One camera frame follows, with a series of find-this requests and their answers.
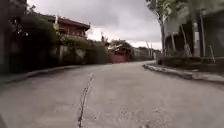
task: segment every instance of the cloudy sky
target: cloudy sky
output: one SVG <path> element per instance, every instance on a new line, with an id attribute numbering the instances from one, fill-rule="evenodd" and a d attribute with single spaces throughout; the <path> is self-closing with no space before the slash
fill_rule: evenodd
<path id="1" fill-rule="evenodd" d="M 109 39 L 124 39 L 133 46 L 161 48 L 160 28 L 145 0 L 28 0 L 35 11 L 60 15 L 71 20 L 91 23 L 89 38 L 99 40 L 101 32 Z"/>

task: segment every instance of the wall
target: wall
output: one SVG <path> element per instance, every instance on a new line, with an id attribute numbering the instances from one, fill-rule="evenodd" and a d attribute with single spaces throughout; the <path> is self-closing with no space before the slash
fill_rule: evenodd
<path id="1" fill-rule="evenodd" d="M 65 25 L 65 24 L 60 24 L 59 27 L 62 29 L 65 29 L 68 35 L 86 38 L 86 33 L 85 33 L 86 31 L 83 28 L 78 28 L 78 27 Z"/>

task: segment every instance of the utility pole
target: utility pole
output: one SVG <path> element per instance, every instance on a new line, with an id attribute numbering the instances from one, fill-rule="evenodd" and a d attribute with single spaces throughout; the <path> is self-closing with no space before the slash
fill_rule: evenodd
<path id="1" fill-rule="evenodd" d="M 149 44 L 148 44 L 147 41 L 146 41 L 146 45 L 147 45 L 147 48 L 148 48 L 148 54 L 149 54 L 149 57 L 151 57 L 151 51 L 150 51 Z"/>
<path id="2" fill-rule="evenodd" d="M 197 22 L 197 3 L 194 3 L 195 0 L 188 0 L 188 7 L 191 12 L 191 20 L 192 20 L 192 30 L 194 35 L 194 56 L 201 57 L 201 46 L 200 46 L 200 36 Z"/>

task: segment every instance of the curb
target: curb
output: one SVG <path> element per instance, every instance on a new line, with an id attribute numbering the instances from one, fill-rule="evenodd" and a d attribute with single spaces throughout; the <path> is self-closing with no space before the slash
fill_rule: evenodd
<path id="1" fill-rule="evenodd" d="M 51 72 L 54 72 L 54 71 L 73 69 L 73 68 L 80 68 L 80 66 L 56 67 L 56 68 L 32 71 L 32 72 L 28 72 L 28 73 L 24 73 L 24 74 L 18 74 L 18 75 L 15 75 L 15 76 L 9 76 L 9 77 L 5 77 L 5 78 L 0 79 L 0 85 L 25 80 L 27 78 L 38 76 L 38 75 L 41 75 L 41 74 L 47 74 L 47 73 L 51 73 Z"/>
<path id="2" fill-rule="evenodd" d="M 170 75 L 178 76 L 188 80 L 197 80 L 197 81 L 206 81 L 206 82 L 224 84 L 224 77 L 220 75 L 216 75 L 216 74 L 156 67 L 149 64 L 145 64 L 143 65 L 143 67 L 151 71 L 164 73 L 164 74 L 170 74 Z"/>

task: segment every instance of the road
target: road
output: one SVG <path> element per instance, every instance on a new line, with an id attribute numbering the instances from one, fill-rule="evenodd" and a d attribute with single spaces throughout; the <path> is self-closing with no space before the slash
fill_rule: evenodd
<path id="1" fill-rule="evenodd" d="M 0 90 L 8 128 L 77 128 L 80 97 L 94 74 L 83 128 L 223 128 L 221 85 L 145 70 L 143 63 L 89 66 L 11 83 Z"/>

